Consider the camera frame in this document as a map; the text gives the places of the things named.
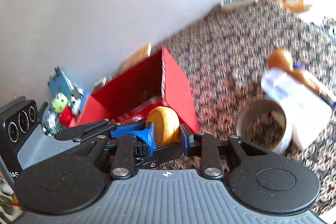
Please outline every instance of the cardboard box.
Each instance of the cardboard box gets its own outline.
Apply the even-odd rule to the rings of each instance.
[[[180,123],[198,132],[189,81],[165,47],[91,94],[78,124],[146,118],[157,106],[172,108]]]

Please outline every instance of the gray ribbed plate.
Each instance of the gray ribbed plate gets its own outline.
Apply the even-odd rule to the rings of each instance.
[[[24,213],[15,224],[318,224],[310,211],[295,216],[268,216],[245,208],[220,181],[196,170],[139,170],[114,181],[94,205],[64,216]]]
[[[24,170],[33,164],[51,158],[78,144],[72,140],[59,141],[54,136],[44,135],[42,127],[39,124],[21,147],[17,154],[17,159]]]

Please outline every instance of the screw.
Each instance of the screw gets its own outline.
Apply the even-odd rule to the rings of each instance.
[[[215,177],[221,174],[221,170],[218,168],[210,167],[204,170],[204,173],[208,176]]]
[[[126,175],[128,175],[129,171],[126,168],[115,168],[112,171],[112,174],[118,177],[124,177]]]

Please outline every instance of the white wall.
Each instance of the white wall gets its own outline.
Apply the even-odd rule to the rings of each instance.
[[[0,0],[0,104],[50,99],[60,66],[88,88],[146,42],[159,42],[219,0]]]

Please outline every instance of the white circular symbol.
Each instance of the white circular symbol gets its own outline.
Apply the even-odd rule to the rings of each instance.
[[[170,173],[169,171],[166,171],[164,173],[162,173],[165,177],[169,177],[171,176],[173,173]]]

